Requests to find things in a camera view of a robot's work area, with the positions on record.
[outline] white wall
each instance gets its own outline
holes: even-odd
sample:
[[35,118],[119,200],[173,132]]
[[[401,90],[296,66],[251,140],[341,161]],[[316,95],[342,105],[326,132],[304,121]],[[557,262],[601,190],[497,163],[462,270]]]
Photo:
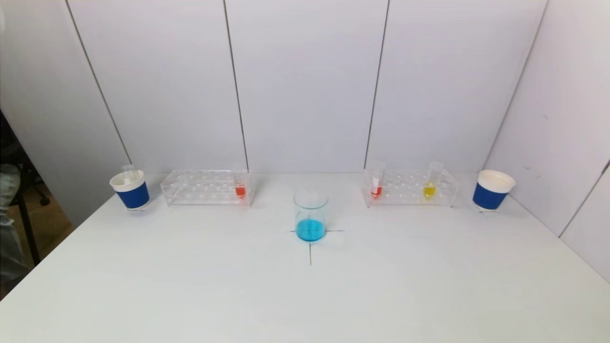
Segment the white wall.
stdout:
[[486,168],[557,235],[610,158],[610,1],[551,0]]
[[391,1],[367,163],[484,165],[546,0]]
[[70,0],[129,157],[246,168],[223,0]]
[[250,168],[361,171],[387,1],[226,5]]
[[0,0],[0,107],[74,225],[128,163],[62,0]]
[[561,239],[610,282],[610,172],[584,202]]

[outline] blue liquid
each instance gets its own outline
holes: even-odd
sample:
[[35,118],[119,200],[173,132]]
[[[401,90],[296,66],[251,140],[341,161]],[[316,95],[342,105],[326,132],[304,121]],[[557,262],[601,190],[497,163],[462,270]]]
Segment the blue liquid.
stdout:
[[315,219],[303,219],[296,225],[296,235],[307,242],[319,240],[324,231],[324,224]]

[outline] test tube rack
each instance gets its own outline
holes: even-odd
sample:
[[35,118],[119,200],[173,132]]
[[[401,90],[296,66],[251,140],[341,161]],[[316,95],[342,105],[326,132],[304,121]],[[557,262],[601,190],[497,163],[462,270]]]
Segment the test tube rack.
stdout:
[[436,184],[434,196],[426,198],[423,193],[427,170],[384,170],[381,181],[382,192],[377,198],[371,194],[373,177],[371,170],[364,171],[362,195],[367,207],[386,205],[453,206],[458,197],[459,183],[443,169]]
[[[243,198],[237,196],[237,193],[240,193],[236,192],[237,178],[243,181]],[[254,187],[247,170],[174,170],[161,183],[161,190],[168,206],[249,206],[254,195]]]

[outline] beaker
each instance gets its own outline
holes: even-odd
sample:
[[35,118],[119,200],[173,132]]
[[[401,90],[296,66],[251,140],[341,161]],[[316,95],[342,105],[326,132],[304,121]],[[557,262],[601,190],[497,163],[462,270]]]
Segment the beaker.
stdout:
[[307,242],[315,242],[326,232],[326,204],[328,196],[316,189],[301,189],[293,197],[295,203],[295,232]]

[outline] paper cup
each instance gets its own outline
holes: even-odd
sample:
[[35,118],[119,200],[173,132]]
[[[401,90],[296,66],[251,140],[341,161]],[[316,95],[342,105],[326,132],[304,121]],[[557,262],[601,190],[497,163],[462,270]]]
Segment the paper cup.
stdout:
[[479,173],[472,201],[480,210],[494,211],[500,206],[515,184],[515,180],[504,173],[495,170],[483,170]]
[[144,172],[136,170],[138,178],[130,183],[125,183],[123,173],[110,179],[110,185],[121,198],[128,210],[141,209],[148,204],[150,197],[146,188]]

